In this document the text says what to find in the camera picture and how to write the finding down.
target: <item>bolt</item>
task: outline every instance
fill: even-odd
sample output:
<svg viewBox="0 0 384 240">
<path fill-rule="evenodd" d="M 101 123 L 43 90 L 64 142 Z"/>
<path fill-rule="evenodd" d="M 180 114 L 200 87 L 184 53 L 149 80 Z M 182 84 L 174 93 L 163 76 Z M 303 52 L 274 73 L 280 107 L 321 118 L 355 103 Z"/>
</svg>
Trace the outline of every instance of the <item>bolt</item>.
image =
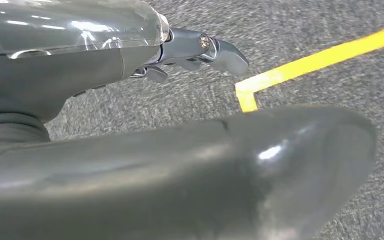
<svg viewBox="0 0 384 240">
<path fill-rule="evenodd" d="M 201 47 L 207 49 L 210 47 L 210 38 L 207 35 L 201 36 Z"/>
</svg>

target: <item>gray plastic part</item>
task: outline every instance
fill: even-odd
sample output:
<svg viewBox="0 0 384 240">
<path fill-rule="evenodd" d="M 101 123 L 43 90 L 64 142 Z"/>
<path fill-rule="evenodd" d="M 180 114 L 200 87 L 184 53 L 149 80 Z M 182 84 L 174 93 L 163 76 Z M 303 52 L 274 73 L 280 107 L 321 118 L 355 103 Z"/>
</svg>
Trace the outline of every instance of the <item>gray plastic part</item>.
<svg viewBox="0 0 384 240">
<path fill-rule="evenodd" d="M 202 55 L 215 70 L 228 71 L 233 75 L 242 75 L 249 70 L 247 58 L 234 45 L 226 41 L 211 38 L 211 49 Z"/>
<path fill-rule="evenodd" d="M 0 56 L 0 113 L 23 113 L 48 122 L 68 98 L 128 78 L 159 48 L 115 48 L 20 59 Z"/>
<path fill-rule="evenodd" d="M 201 67 L 201 62 L 196 59 L 181 60 L 178 62 L 178 64 L 187 71 L 197 71 Z"/>
<path fill-rule="evenodd" d="M 48 131 L 37 118 L 21 113 L 0 113 L 0 154 L 26 143 L 46 143 Z"/>
<path fill-rule="evenodd" d="M 208 51 L 201 46 L 203 32 L 181 28 L 171 28 L 171 41 L 162 45 L 162 56 L 158 64 L 173 64 L 181 60 L 194 58 Z"/>
<path fill-rule="evenodd" d="M 146 76 L 149 80 L 159 84 L 164 83 L 169 78 L 169 75 L 165 71 L 156 66 L 148 66 L 146 68 Z"/>
<path fill-rule="evenodd" d="M 306 240 L 367 179 L 376 133 L 290 106 L 7 148 L 0 240 Z"/>
<path fill-rule="evenodd" d="M 11 59 L 159 46 L 169 30 L 141 0 L 0 0 L 0 56 Z"/>
</svg>

